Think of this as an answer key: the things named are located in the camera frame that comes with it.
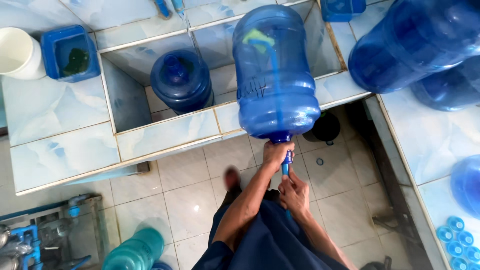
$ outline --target blue water jug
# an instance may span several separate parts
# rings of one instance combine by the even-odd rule
[[[455,164],[450,188],[463,210],[480,220],[480,155],[470,156]]]
[[[205,61],[187,50],[162,55],[150,73],[153,92],[178,115],[213,105],[210,71]]]
[[[142,229],[107,255],[102,270],[150,270],[162,255],[163,247],[159,232]]]
[[[256,8],[235,27],[239,122],[249,135],[287,142],[320,116],[305,42],[302,18],[282,5]]]
[[[402,89],[480,54],[480,1],[397,0],[353,48],[353,80],[377,94]]]
[[[480,56],[434,73],[411,86],[417,99],[435,110],[455,111],[480,103]]]

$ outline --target tiled floor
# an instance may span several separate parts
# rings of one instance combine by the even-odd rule
[[[342,127],[333,146],[294,138],[293,168],[309,183],[311,211],[357,267],[389,255],[393,269],[410,269],[399,236],[372,222],[372,215],[391,209],[368,147],[348,124],[342,107],[331,111]],[[245,187],[262,163],[264,142],[242,135],[150,162],[151,171],[145,174],[57,190],[62,198],[85,192],[103,195],[100,217],[108,250],[152,226],[166,244],[160,260],[175,270],[189,270],[207,248],[212,217],[224,198],[223,170],[237,166]],[[318,158],[324,161],[322,166],[317,165]],[[279,183],[280,173],[273,177],[271,188]],[[82,209],[82,215],[70,236],[76,257],[96,253],[91,214]]]

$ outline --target sponge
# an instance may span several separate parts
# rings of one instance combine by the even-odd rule
[[[271,37],[267,37],[264,33],[260,32],[258,29],[253,28],[248,32],[242,40],[243,44],[249,44],[250,40],[259,40],[259,41],[265,41],[268,43],[271,47],[275,45],[275,40]],[[261,53],[265,53],[267,51],[267,48],[265,48],[264,45],[262,44],[254,44],[253,45],[257,50]]]

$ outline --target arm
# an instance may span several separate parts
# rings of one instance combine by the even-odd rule
[[[268,189],[270,179],[282,164],[288,150],[295,144],[287,142],[272,144],[268,141],[264,146],[264,161],[260,169],[247,185],[245,190],[233,201],[218,225],[213,242],[222,241],[234,251],[235,240],[239,231],[257,215],[260,204]]]
[[[327,254],[350,270],[358,270],[310,213],[308,185],[296,176],[291,167],[288,173],[290,178],[283,175],[282,183],[278,186],[282,206],[290,210],[292,217],[305,231],[316,250]]]

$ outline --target bare foot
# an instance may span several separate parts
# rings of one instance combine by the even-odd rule
[[[233,165],[227,167],[223,173],[223,184],[227,191],[231,191],[234,187],[240,186],[239,169]]]

